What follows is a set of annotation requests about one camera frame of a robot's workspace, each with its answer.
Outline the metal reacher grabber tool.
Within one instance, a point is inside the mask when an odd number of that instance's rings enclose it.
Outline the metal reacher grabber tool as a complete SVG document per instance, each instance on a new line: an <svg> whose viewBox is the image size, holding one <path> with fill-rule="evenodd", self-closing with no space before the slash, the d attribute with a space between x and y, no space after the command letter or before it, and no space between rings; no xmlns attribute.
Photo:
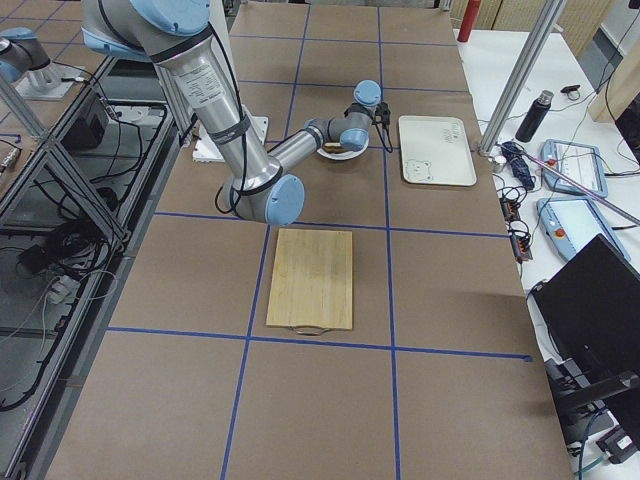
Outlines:
<svg viewBox="0 0 640 480"><path fill-rule="evenodd" d="M540 160L540 159L538 159L538 158L536 158L536 157L534 157L534 156L532 156L532 155L530 155L528 153L525 153L524 156L526 158L528 158L531 162L533 162L536 165L538 165L543 170L548 171L553 176L555 176L556 178L559 178L559 179L567 182L569 185L573 186L575 189L577 189L578 191L580 191L584 195L587 195L588 197L592 198L594 201L602 204L603 206L605 206L609 210L613 211L617 215L623 217L624 219L628 220L632 224L640 225L640 219L639 218L631 215L630 213L626 212L625 210L623 210L622 208L616 206L615 204L611 203L610 201L606 200L605 198L599 197L594 192L592 192L591 190L589 190L586 187L582 186L581 184L579 184L578 182L574 181L570 177L567 177L563 173L558 172L556 169L554 169L553 167L549 166L546 162L544 162L544 161L542 161L542 160Z"/></svg>

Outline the black laptop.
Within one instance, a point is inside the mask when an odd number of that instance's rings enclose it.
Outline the black laptop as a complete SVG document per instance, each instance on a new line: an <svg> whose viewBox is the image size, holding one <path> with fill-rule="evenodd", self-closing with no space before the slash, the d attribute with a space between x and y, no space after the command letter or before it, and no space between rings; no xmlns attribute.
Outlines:
<svg viewBox="0 0 640 480"><path fill-rule="evenodd" d="M561 356L589 379L639 372L639 273L603 235L533 298Z"/></svg>

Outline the blue teach pendant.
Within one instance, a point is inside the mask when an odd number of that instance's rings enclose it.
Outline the blue teach pendant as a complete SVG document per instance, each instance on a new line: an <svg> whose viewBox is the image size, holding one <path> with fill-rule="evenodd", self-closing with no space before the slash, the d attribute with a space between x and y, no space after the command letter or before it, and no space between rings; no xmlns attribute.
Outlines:
<svg viewBox="0 0 640 480"><path fill-rule="evenodd" d="M602 234L626 260L630 259L604 216L589 198L543 198L536 202L536 209L546 234L565 261L571 260L598 234Z"/></svg>
<svg viewBox="0 0 640 480"><path fill-rule="evenodd" d="M602 198L608 195L603 160L597 147L569 141L546 140L541 148L542 160ZM583 195L567 182L548 171L542 177L547 186L556 192Z"/></svg>

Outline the far blue teach pendant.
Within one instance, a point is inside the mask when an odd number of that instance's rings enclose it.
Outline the far blue teach pendant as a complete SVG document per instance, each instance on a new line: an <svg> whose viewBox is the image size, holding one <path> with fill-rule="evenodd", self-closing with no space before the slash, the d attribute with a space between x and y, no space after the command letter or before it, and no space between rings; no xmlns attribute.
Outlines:
<svg viewBox="0 0 640 480"><path fill-rule="evenodd" d="M608 195L603 160L597 147L569 141L546 140L541 148L542 160L602 198ZM556 192L583 195L567 182L548 171L542 177L547 186Z"/></svg>

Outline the wooden cutting board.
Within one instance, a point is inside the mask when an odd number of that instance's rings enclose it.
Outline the wooden cutting board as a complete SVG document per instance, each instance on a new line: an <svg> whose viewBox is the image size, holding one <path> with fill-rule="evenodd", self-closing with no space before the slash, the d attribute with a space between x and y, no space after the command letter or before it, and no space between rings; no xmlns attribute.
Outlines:
<svg viewBox="0 0 640 480"><path fill-rule="evenodd" d="M353 237L350 231L278 232L266 325L353 328Z"/></svg>

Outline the small metal cup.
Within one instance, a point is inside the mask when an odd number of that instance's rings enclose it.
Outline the small metal cup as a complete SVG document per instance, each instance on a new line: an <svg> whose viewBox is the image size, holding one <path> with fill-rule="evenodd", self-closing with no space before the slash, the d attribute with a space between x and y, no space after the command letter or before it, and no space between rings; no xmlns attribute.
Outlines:
<svg viewBox="0 0 640 480"><path fill-rule="evenodd" d="M496 155L491 158L492 172L499 174L501 173L507 164L507 160L502 155Z"/></svg>

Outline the black water bottle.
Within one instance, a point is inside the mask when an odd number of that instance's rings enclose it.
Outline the black water bottle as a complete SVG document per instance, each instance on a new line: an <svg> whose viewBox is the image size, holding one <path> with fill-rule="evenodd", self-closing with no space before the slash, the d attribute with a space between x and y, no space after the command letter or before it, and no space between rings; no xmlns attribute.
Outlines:
<svg viewBox="0 0 640 480"><path fill-rule="evenodd" d="M540 127L542 121L549 112L554 98L554 93L543 90L538 98L533 101L515 134L518 142L528 143Z"/></svg>

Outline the red bottle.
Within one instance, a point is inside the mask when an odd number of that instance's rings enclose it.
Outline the red bottle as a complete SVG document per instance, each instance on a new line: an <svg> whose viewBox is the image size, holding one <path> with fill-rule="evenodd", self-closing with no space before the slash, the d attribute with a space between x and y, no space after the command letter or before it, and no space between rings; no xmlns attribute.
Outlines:
<svg viewBox="0 0 640 480"><path fill-rule="evenodd" d="M469 0L467 2L457 36L458 42L466 43L469 40L475 21L479 14L480 7L481 0Z"/></svg>

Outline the aluminium frame post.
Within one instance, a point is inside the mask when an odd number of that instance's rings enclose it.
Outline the aluminium frame post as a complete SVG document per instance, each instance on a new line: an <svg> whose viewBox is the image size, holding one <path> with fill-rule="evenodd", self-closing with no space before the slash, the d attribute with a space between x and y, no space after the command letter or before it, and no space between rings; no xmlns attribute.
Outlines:
<svg viewBox="0 0 640 480"><path fill-rule="evenodd" d="M478 153L481 156L488 157L494 148L499 134L565 6L566 0L545 1L478 144Z"/></svg>

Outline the bread slice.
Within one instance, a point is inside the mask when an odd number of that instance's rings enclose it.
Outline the bread slice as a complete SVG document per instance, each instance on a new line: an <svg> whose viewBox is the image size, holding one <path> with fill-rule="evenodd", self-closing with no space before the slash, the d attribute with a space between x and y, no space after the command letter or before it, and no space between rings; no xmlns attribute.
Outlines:
<svg viewBox="0 0 640 480"><path fill-rule="evenodd" d="M330 154L341 154L346 152L346 149L340 143L325 143L322 149Z"/></svg>

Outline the cream bear serving tray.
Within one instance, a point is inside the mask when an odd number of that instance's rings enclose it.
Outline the cream bear serving tray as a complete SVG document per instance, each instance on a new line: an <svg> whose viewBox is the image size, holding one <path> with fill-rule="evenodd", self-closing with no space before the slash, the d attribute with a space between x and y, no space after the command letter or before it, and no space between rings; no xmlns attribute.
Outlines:
<svg viewBox="0 0 640 480"><path fill-rule="evenodd" d="M477 176L464 123L455 117L398 120L403 179L416 185L471 187Z"/></svg>

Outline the near blue teach pendant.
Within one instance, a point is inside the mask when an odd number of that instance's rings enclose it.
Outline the near blue teach pendant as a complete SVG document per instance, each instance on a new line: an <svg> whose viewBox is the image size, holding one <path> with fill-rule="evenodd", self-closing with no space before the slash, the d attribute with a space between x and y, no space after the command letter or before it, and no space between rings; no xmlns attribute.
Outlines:
<svg viewBox="0 0 640 480"><path fill-rule="evenodd" d="M536 209L546 234L565 261L571 260L598 234L602 234L626 260L630 259L604 216L589 198L543 198L536 202Z"/></svg>

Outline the white round plate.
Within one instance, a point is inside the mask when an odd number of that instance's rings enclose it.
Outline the white round plate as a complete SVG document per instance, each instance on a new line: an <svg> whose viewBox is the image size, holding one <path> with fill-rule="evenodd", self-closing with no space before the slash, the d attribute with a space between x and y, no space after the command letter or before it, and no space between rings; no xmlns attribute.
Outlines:
<svg viewBox="0 0 640 480"><path fill-rule="evenodd" d="M345 139L336 141L336 142L326 142L326 143L340 143L345 149L345 153L341 154L330 154L322 149L323 144L316 152L322 157L334 160L334 161L347 161L354 159L365 152L369 145L369 137L367 135L356 135L356 136L347 136Z"/></svg>

